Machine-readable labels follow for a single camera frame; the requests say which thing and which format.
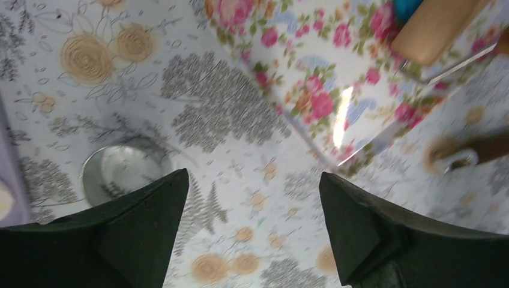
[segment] peeler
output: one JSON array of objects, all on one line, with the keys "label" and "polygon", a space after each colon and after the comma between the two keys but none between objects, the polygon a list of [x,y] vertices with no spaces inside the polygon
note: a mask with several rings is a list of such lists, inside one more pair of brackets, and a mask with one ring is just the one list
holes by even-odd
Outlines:
[{"label": "peeler", "polygon": [[423,1],[391,44],[392,50],[406,59],[399,68],[400,72],[420,84],[431,85],[494,50],[508,54],[509,31],[506,29],[498,42],[490,43],[429,78],[422,79],[408,69],[411,62],[426,67],[433,66],[489,2],[490,0]]},{"label": "peeler", "polygon": [[509,155],[509,129],[493,136],[466,142],[457,152],[438,157],[435,167],[443,174],[463,167],[474,167]]}]

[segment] blue object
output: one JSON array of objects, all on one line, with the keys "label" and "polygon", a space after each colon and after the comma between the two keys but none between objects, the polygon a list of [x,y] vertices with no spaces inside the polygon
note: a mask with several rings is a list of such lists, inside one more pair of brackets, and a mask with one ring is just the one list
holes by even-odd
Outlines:
[{"label": "blue object", "polygon": [[423,0],[394,0],[394,12],[398,21],[405,24],[422,2]]}]

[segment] wooden block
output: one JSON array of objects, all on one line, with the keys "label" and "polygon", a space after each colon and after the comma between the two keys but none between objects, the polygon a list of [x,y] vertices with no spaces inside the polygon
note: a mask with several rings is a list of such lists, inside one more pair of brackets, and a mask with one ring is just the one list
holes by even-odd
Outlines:
[{"label": "wooden block", "polygon": [[424,0],[391,48],[417,64],[432,66],[490,0]]}]

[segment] tablecloth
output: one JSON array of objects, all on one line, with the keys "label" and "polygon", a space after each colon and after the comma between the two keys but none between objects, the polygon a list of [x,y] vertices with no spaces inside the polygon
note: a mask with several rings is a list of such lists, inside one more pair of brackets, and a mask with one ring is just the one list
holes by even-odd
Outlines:
[{"label": "tablecloth", "polygon": [[[318,195],[326,167],[217,45],[206,1],[1,5],[0,92],[32,221],[89,208],[83,162],[144,134],[190,171],[165,287],[341,286]],[[493,62],[350,180],[420,214],[507,233],[507,157],[436,176],[423,155],[438,137],[507,123],[508,69]]]}]

